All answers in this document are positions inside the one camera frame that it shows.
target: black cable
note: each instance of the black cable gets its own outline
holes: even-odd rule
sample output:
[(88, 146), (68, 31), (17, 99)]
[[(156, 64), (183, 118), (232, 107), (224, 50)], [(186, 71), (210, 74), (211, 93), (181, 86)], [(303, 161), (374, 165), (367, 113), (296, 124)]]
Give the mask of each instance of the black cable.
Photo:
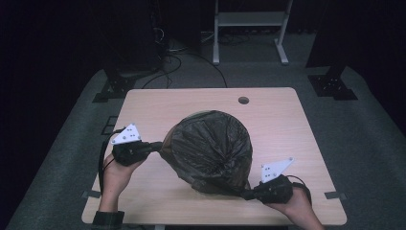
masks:
[(240, 45), (242, 43), (245, 43), (245, 42), (248, 42), (251, 40), (251, 37), (248, 34), (246, 34), (245, 36), (246, 36), (246, 38), (244, 39), (239, 35), (232, 34), (231, 38), (229, 38), (227, 35), (224, 35), (221, 38), (226, 38), (227, 41), (221, 41), (221, 38), (220, 38), (218, 43), (221, 45), (224, 45), (224, 46), (237, 46), (237, 45)]
[(239, 7), (238, 7), (238, 9), (237, 9), (237, 12), (240, 12), (240, 11), (241, 11), (241, 8), (242, 8), (242, 6), (244, 6), (244, 4), (245, 4), (245, 0), (242, 1), (241, 4), (239, 4)]
[(194, 54), (194, 53), (186, 53), (185, 55), (192, 55), (192, 56), (196, 56), (196, 57), (199, 57), (199, 58), (202, 58), (202, 59), (206, 60), (210, 65), (213, 66), (213, 68), (214, 68), (215, 70), (218, 71), (218, 73), (220, 73), (221, 78), (223, 79), (223, 82), (224, 82), (224, 86), (225, 86), (226, 88), (228, 88), (227, 81), (226, 81), (226, 79), (224, 78), (223, 73), (217, 68), (217, 66), (215, 66), (214, 64), (212, 64), (211, 61), (207, 60), (205, 57), (202, 57), (202, 56), (200, 56), (200, 55), (198, 55), (198, 54)]
[(104, 166), (104, 164), (103, 164), (104, 163), (104, 154), (105, 154), (105, 150), (107, 149), (107, 146), (108, 146), (108, 141), (114, 134), (120, 133), (124, 129), (125, 129), (125, 127), (122, 129), (117, 129), (117, 130), (113, 131), (112, 133), (110, 133), (110, 135), (108, 135), (108, 137), (101, 144), (101, 153), (99, 156), (99, 166), (98, 166), (98, 168), (99, 168), (99, 185), (101, 187), (101, 194), (102, 194), (102, 190), (103, 190), (104, 169), (111, 163), (111, 161), (110, 161), (106, 166)]
[(287, 175), (286, 177), (293, 177), (293, 178), (296, 178), (296, 179), (300, 180), (300, 181), (302, 182), (302, 184), (305, 185), (305, 183), (304, 183), (304, 182), (301, 180), (301, 178), (299, 178), (298, 176), (295, 176), (295, 175)]
[(126, 227), (129, 228), (129, 229), (138, 229), (138, 228), (141, 228), (141, 229), (143, 229), (143, 230), (147, 230), (147, 229), (144, 227), (144, 225), (135, 225), (135, 226), (128, 225), (128, 226), (126, 226)]
[(180, 66), (182, 65), (182, 60), (181, 60), (179, 57), (175, 57), (175, 56), (168, 56), (168, 57), (177, 59), (177, 60), (179, 61), (179, 65), (178, 65), (176, 68), (174, 68), (173, 70), (169, 71), (169, 72), (165, 71), (164, 69), (161, 69), (161, 70), (164, 72), (164, 74), (158, 75), (158, 76), (156, 76), (156, 77), (150, 79), (149, 81), (147, 81), (147, 83), (145, 83), (145, 84), (143, 85), (143, 87), (141, 87), (142, 89), (146, 88), (146, 86), (147, 86), (149, 83), (151, 83), (152, 81), (154, 81), (154, 80), (156, 80), (156, 79), (158, 79), (158, 78), (161, 78), (161, 77), (163, 77), (163, 76), (166, 76), (166, 77), (167, 77), (167, 88), (169, 88), (169, 86), (170, 86), (169, 82), (171, 83), (171, 79), (170, 79), (170, 77), (169, 77), (169, 74), (175, 72), (176, 70), (178, 70), (178, 69), (180, 68)]

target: plastic bag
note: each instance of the plastic bag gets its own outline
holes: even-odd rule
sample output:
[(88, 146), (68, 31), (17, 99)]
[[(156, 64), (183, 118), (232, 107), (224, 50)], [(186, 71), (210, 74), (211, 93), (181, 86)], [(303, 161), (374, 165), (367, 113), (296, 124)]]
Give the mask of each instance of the plastic bag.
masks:
[(169, 131), (159, 152), (199, 192), (240, 196), (250, 189), (250, 136), (227, 113), (214, 110), (185, 118)]

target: human hand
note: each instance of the human hand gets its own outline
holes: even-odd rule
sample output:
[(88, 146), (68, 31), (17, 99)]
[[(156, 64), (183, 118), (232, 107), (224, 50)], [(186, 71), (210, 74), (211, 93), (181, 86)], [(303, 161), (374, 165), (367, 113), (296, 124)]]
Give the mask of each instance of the human hand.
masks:
[(307, 199), (302, 188), (293, 187), (293, 196), (287, 203), (267, 203), (268, 207), (285, 214), (290, 221), (303, 229), (325, 229)]
[(129, 166), (123, 166), (117, 163), (112, 154), (108, 155), (104, 160), (104, 176), (103, 176), (103, 191), (99, 211), (101, 212), (117, 212), (119, 196), (131, 179), (132, 173), (141, 165), (143, 161), (139, 161)]

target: table top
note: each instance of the table top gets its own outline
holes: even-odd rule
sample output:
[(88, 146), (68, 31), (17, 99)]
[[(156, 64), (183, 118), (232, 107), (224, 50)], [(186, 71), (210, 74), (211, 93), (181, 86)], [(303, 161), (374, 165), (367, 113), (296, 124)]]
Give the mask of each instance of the table top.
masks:
[[(249, 100), (243, 104), (241, 97)], [(163, 141), (168, 131), (189, 115), (219, 110), (239, 119), (253, 145), (249, 175), (252, 187), (259, 184), (261, 165), (294, 157), (283, 174), (300, 177), (310, 189), (313, 209), (324, 225), (347, 221), (341, 201), (327, 199), (335, 192), (322, 154), (317, 146), (296, 91), (292, 88), (205, 88), (130, 90), (124, 100), (116, 128), (134, 123), (143, 141)], [(111, 152), (109, 145), (106, 154)], [(96, 178), (92, 190), (99, 191)], [(99, 207), (89, 197), (82, 220), (90, 223)], [(158, 153), (131, 177), (119, 200), (124, 222), (138, 224), (188, 225), (285, 225), (289, 219), (258, 200), (205, 195), (178, 178)]]

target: gray carpet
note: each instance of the gray carpet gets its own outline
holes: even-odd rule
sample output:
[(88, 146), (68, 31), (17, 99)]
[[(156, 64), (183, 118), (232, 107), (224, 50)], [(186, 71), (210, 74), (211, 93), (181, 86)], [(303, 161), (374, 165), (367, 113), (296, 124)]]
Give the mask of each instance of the gray carpet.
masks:
[[(316, 96), (307, 75), (324, 74), (327, 68), (305, 69), (314, 34), (287, 34), (283, 46), (289, 58), (281, 66), (271, 35), (252, 35), (235, 46), (220, 46), (220, 65), (228, 87), (292, 87), (326, 161), (332, 181), (343, 200), (348, 222), (327, 229), (406, 229), (406, 139), (370, 92), (365, 81), (347, 68), (346, 86), (358, 101), (334, 101)], [(173, 49), (182, 48), (174, 44)], [(175, 55), (178, 70), (146, 88), (224, 87), (219, 72), (195, 55)], [(211, 59), (212, 46), (201, 55)], [(165, 69), (178, 66), (165, 58)], [(155, 76), (138, 80), (141, 88)], [(92, 103), (106, 81), (100, 70), (89, 81), (72, 109), (33, 184), (15, 212), (8, 229), (89, 229), (81, 221), (86, 199), (97, 174), (102, 129), (109, 116), (119, 115), (123, 99)], [(127, 225), (124, 229), (137, 229)]]

